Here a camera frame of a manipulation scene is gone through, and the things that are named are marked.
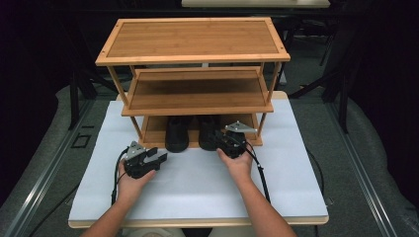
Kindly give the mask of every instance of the bottom shelf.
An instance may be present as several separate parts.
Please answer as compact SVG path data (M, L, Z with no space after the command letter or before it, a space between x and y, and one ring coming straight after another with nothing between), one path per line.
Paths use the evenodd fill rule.
M232 124L236 121L241 121L242 123L259 128L258 120L255 114L247 114L247 115L221 115L220 116L220 124L221 126ZM159 117L144 117L144 121L142 124L142 139L139 139L138 143L140 143L144 147L158 147L158 148L165 148L164 139L166 136L166 125L167 125L167 117L159 116ZM199 148L200 144L198 142L200 129L197 118L191 122L189 129L189 147L191 148ZM258 136L257 133L245 133L246 138L250 140L252 145L261 146L263 145L262 137Z

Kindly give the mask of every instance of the wooden shelf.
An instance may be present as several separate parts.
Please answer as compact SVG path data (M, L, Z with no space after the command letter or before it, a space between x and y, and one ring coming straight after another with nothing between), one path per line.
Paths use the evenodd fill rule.
M246 134L262 145L261 131L281 62L290 61L271 18L119 19L98 55L124 101L139 142L163 148L168 116L221 115L223 125L237 120L258 129ZM183 67L182 64L258 63L259 66ZM274 62L271 87L263 70ZM135 69L138 65L171 68ZM132 81L126 93L115 66L128 66ZM135 117L144 116L143 125ZM190 147L199 147L198 125L191 124Z
M135 74L123 116L274 111L260 67L136 69Z
M221 115L220 124L229 125L236 121L241 121L249 126L255 128L259 127L257 118L255 114L247 115ZM166 126L167 126L167 117L144 117L144 122L142 124L143 138L138 140L138 143L145 147L159 147L165 148L165 135L166 135ZM190 148L198 148L200 144L198 142L200 135L200 128L196 118L191 122L189 129L189 146ZM252 145L261 146L263 144L262 137L257 136L255 133L246 133L246 138L250 140Z

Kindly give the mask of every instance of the white tabletop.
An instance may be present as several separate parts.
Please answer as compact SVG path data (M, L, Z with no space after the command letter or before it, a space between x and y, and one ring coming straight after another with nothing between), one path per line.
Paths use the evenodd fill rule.
M328 8L328 0L182 0L190 8Z
M138 140L122 101L112 101L86 173L74 199L68 223L89 227L111 205L114 172L121 152ZM328 212L287 99L273 100L255 147L264 167L273 207L289 224L323 224ZM263 192L256 165L252 179ZM200 227L250 224L245 206L215 152L188 148L170 153L126 217L124 227Z

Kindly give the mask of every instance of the dark floor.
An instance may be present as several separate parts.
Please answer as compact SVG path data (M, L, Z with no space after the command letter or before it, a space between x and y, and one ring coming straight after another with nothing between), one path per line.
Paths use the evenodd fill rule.
M290 50L292 61L285 68L287 85L279 90L293 93L322 75L324 68L319 62L324 42L325 38L295 38ZM270 66L265 74L269 83ZM86 101L80 97L83 116L71 132L67 130L69 89L57 93L59 108L54 121L21 181L0 209L0 236L29 236L39 223L42 225L35 236L82 233L67 225L72 196L50 216L48 213L83 177L107 104L116 96L102 85L95 86L98 98ZM419 236L418 216L388 174L385 152L371 123L350 101L349 133L343 133L336 122L336 107L322 102L322 91L318 88L291 100L303 141L319 165L312 160L319 185L324 184L324 197L331 203L330 220L318 227L318 236ZM298 236L316 236L313 226L293 228Z

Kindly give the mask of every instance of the human hand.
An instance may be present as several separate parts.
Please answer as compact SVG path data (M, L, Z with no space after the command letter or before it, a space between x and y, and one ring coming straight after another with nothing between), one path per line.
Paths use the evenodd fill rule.
M143 177L139 179L134 179L126 174L126 169L124 168L124 159L121 160L119 167L119 177L118 181L118 198L117 202L122 202L128 206L135 204L136 200L141 194L142 188L154 177L156 174L155 170L151 170Z
M247 140L248 144L246 145L247 150L252 151L250 141ZM239 185L244 182L251 182L250 172L252 170L252 156L245 151L241 156L231 159L220 149L217 148L216 152L218 153L219 158L224 162L225 166L230 173L231 178L234 180L236 185Z

